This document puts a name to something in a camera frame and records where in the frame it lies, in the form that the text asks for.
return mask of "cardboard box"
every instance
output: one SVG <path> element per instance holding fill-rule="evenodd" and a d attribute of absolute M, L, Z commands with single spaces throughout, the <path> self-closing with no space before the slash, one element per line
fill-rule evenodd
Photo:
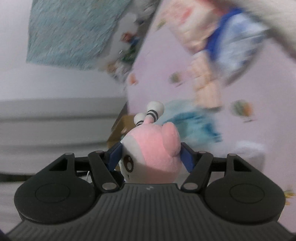
<path fill-rule="evenodd" d="M 111 148 L 114 144 L 121 141 L 121 137 L 123 135 L 127 134 L 131 129 L 136 127 L 133 122 L 133 118 L 134 115 L 124 115 L 120 118 L 107 140 L 108 148 Z"/>

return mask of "plush toy antenna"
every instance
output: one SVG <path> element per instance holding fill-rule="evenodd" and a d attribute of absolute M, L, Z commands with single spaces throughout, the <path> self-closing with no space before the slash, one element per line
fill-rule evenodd
<path fill-rule="evenodd" d="M 133 122 L 135 123 L 136 126 L 139 126 L 143 124 L 145 117 L 146 117 L 145 113 L 138 113 L 133 118 Z"/>
<path fill-rule="evenodd" d="M 147 114 L 144 120 L 144 124 L 154 123 L 162 116 L 165 107 L 163 103 L 158 101 L 151 101 L 147 105 Z"/>

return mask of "white plush face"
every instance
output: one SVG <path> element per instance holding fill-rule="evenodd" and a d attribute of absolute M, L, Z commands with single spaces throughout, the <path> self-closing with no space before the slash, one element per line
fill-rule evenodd
<path fill-rule="evenodd" d="M 143 183 L 146 179 L 146 162 L 137 141 L 127 135 L 121 143 L 123 150 L 119 166 L 126 183 Z"/>

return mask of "pink plush toy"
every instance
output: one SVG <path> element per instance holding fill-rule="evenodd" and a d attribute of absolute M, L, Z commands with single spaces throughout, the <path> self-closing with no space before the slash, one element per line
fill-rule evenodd
<path fill-rule="evenodd" d="M 122 139 L 119 165 L 127 183 L 172 183 L 177 178 L 182 166 L 178 130 L 171 122 L 153 124 L 163 111 L 162 103 L 150 102 L 147 114 L 137 114 L 136 127 Z"/>

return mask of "plush toy eye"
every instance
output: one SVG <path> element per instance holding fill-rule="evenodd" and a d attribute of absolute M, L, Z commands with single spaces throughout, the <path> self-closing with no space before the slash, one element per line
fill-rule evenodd
<path fill-rule="evenodd" d="M 123 164 L 124 164 L 124 167 L 126 168 L 127 172 L 133 171 L 133 160 L 129 155 L 126 155 L 123 158 Z"/>

